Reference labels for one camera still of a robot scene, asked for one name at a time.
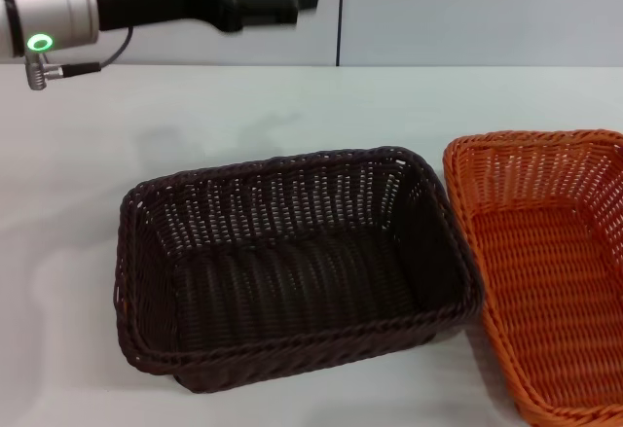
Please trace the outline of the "dark brown wicker basket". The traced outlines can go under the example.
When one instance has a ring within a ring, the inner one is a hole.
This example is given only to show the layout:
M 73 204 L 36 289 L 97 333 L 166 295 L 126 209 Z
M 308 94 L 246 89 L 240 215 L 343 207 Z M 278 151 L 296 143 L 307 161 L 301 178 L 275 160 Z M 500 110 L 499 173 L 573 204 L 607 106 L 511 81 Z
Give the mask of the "dark brown wicker basket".
M 483 300 L 437 175 L 404 148 L 183 171 L 121 205 L 119 345 L 195 393 L 409 349 Z

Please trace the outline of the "orange wicker basket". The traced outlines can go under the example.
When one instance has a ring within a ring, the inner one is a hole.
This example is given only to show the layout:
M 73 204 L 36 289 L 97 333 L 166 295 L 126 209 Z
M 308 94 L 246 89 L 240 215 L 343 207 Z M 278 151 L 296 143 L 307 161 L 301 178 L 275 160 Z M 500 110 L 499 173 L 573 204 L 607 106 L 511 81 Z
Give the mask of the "orange wicker basket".
M 532 427 L 623 427 L 623 134 L 468 135 L 443 164 L 519 413 Z

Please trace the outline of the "black vertical wall strip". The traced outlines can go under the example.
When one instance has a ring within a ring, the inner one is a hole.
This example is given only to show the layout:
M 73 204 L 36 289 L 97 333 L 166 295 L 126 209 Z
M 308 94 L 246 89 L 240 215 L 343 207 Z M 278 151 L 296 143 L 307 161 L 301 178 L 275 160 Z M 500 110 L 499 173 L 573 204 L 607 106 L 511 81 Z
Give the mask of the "black vertical wall strip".
M 337 34 L 336 34 L 336 52 L 335 66 L 341 66 L 342 54 L 342 36 L 343 36 L 343 16 L 344 16 L 344 0 L 338 0 L 338 17 L 337 17 Z

